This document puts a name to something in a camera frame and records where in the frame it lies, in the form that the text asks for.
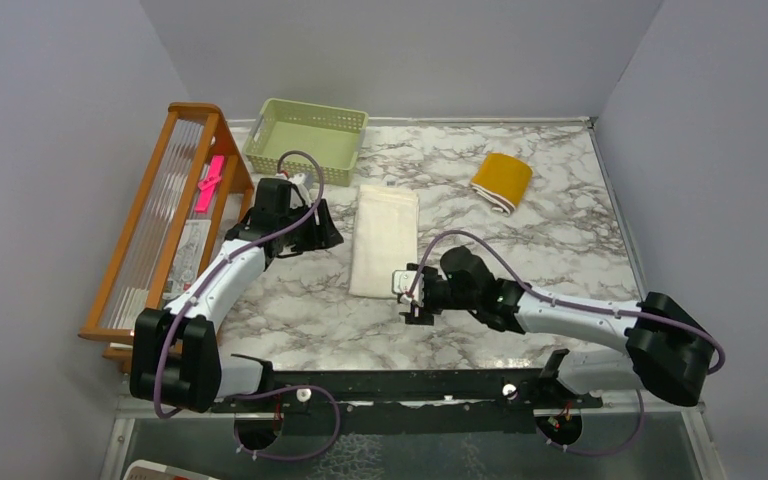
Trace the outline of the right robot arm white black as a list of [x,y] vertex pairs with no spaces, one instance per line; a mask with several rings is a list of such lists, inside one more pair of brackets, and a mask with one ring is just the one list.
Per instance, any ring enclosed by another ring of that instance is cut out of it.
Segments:
[[549,334],[596,345],[556,351],[537,380],[539,398],[560,407],[595,391],[646,390],[682,407],[699,403],[716,348],[708,332],[670,296],[610,302],[559,295],[495,277],[466,247],[448,250],[438,268],[409,263],[391,275],[409,325],[465,311],[491,330]]

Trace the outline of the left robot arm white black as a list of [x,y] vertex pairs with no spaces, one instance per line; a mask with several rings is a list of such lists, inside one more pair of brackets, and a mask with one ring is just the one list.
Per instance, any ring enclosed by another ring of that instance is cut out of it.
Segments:
[[129,379],[133,397],[194,412],[229,396],[254,411],[270,405],[271,362],[220,353],[217,332],[275,260],[342,244],[321,193],[308,174],[280,172],[259,180],[253,206],[226,232],[219,253],[194,283],[166,306],[138,315]]

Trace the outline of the white towel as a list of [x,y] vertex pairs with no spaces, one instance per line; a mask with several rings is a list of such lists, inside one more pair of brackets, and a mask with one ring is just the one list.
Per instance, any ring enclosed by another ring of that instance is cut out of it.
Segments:
[[393,273],[417,261],[419,197],[408,189],[362,185],[352,234],[349,293],[388,298]]

